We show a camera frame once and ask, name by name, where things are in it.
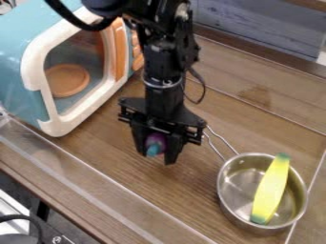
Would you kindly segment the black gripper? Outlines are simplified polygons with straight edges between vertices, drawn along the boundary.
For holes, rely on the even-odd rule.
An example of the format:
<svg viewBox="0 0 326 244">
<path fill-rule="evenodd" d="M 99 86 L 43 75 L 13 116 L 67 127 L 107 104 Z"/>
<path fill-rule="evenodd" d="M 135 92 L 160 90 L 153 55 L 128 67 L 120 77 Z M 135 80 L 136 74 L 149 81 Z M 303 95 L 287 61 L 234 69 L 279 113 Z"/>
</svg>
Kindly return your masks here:
<svg viewBox="0 0 326 244">
<path fill-rule="evenodd" d="M 144 97 L 121 97 L 119 119 L 131 127 L 136 151 L 147 155 L 145 141 L 151 133 L 166 135 L 164 164 L 176 163 L 183 145 L 202 144 L 206 121 L 184 106 L 184 78 L 144 80 Z"/>
</svg>

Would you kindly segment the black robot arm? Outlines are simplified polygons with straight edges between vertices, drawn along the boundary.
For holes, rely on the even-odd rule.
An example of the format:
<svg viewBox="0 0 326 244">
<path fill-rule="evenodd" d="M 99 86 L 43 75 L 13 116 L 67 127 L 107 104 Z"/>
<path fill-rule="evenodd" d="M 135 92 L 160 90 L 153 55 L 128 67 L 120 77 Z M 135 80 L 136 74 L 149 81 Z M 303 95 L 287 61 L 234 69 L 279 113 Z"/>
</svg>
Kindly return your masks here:
<svg viewBox="0 0 326 244">
<path fill-rule="evenodd" d="M 69 23 L 84 31 L 101 31 L 121 18 L 136 30 L 144 55 L 145 96 L 119 100 L 120 121 L 131 127 L 137 153 L 163 155 L 176 162 L 183 146 L 200 144 L 206 121 L 184 106 L 186 75 L 195 74 L 200 46 L 194 35 L 190 0 L 81 0 L 87 10 L 101 17 L 85 23 L 61 0 L 44 0 Z"/>
</svg>

